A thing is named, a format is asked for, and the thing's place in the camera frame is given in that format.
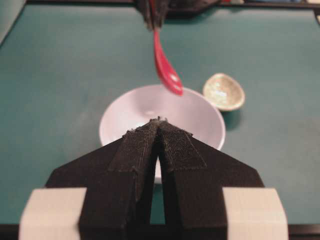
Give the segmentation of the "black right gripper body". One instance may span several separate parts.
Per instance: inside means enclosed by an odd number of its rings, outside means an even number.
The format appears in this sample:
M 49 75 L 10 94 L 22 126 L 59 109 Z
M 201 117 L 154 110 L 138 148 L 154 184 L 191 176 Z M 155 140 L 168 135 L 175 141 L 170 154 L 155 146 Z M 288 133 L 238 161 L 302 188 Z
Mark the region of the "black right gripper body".
M 168 18 L 192 18 L 206 10 L 218 6 L 221 0 L 171 0 L 168 5 Z

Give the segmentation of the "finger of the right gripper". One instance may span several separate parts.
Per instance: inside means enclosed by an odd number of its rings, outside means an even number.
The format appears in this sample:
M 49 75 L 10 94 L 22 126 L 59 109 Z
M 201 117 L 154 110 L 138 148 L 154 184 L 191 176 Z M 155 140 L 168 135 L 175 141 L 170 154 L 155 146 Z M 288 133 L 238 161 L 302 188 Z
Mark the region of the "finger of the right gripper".
M 153 0 L 152 13 L 153 13 L 153 29 L 160 29 L 166 19 L 170 0 Z
M 136 9 L 141 13 L 144 24 L 149 31 L 153 31 L 153 20 L 149 0 L 136 0 Z

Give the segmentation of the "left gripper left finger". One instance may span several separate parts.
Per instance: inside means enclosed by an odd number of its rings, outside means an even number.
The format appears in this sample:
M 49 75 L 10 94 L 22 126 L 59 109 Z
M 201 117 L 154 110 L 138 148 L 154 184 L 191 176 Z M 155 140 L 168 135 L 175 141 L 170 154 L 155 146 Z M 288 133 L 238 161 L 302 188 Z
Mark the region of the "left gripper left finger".
M 129 130 L 120 139 L 52 171 L 23 210 L 21 240 L 125 240 L 131 226 L 151 215 L 160 122 Z

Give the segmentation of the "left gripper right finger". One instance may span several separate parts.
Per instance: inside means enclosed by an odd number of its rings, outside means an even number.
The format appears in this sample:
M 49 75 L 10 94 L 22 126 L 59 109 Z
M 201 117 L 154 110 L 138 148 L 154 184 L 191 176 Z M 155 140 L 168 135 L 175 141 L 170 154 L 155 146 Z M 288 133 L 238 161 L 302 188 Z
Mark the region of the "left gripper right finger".
M 159 123 L 165 222 L 179 240 L 286 240 L 277 191 L 253 167 Z

